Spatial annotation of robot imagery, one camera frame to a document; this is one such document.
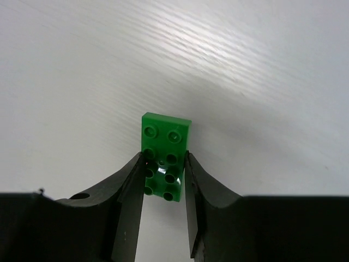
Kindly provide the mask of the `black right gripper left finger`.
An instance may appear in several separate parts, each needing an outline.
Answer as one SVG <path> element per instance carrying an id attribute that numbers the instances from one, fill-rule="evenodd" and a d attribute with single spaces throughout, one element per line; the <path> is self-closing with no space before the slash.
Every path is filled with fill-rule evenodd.
<path id="1" fill-rule="evenodd" d="M 134 261 L 145 159 L 68 199 L 1 194 L 1 261 Z"/>

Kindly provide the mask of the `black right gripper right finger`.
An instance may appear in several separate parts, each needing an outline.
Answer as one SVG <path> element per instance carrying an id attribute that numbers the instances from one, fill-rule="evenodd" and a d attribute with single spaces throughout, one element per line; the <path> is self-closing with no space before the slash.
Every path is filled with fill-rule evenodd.
<path id="1" fill-rule="evenodd" d="M 195 261 L 348 261 L 348 197 L 241 196 L 185 156 Z"/>

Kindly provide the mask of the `green lego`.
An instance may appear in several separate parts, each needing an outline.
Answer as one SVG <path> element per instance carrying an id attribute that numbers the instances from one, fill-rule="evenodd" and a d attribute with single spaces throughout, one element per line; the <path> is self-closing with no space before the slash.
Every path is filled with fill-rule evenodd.
<path id="1" fill-rule="evenodd" d="M 146 159 L 146 195 L 179 202 L 192 121 L 147 112 L 142 116 L 141 152 Z"/>

